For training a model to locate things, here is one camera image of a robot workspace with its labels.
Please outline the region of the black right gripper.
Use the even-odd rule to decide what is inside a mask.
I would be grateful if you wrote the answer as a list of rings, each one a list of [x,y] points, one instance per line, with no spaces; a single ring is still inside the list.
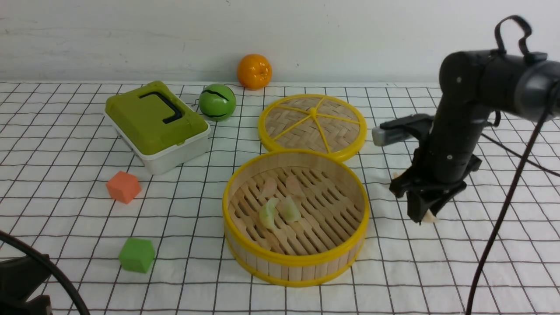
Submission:
[[[465,178],[479,169],[481,159],[474,155],[480,131],[431,131],[419,142],[411,166],[389,190],[398,198],[407,196],[407,215],[420,223],[427,210],[437,216],[440,210],[466,188]]]

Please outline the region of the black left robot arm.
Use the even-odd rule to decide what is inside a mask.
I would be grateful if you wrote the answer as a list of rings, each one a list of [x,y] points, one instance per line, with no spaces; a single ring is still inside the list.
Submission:
[[[2,261],[0,264],[0,313],[2,315],[52,315],[48,295],[28,301],[51,272],[32,257]]]

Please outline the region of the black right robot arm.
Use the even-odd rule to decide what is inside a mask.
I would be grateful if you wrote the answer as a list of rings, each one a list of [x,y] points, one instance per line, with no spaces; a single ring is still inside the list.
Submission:
[[[407,215],[420,223],[466,189],[465,178],[479,169],[474,155],[491,113],[508,113],[532,122],[559,115],[557,61],[494,51],[454,52],[442,62],[442,91],[435,115],[415,114],[382,123],[374,142],[390,145],[414,137],[419,146],[412,165],[392,180],[390,191],[406,196]]]

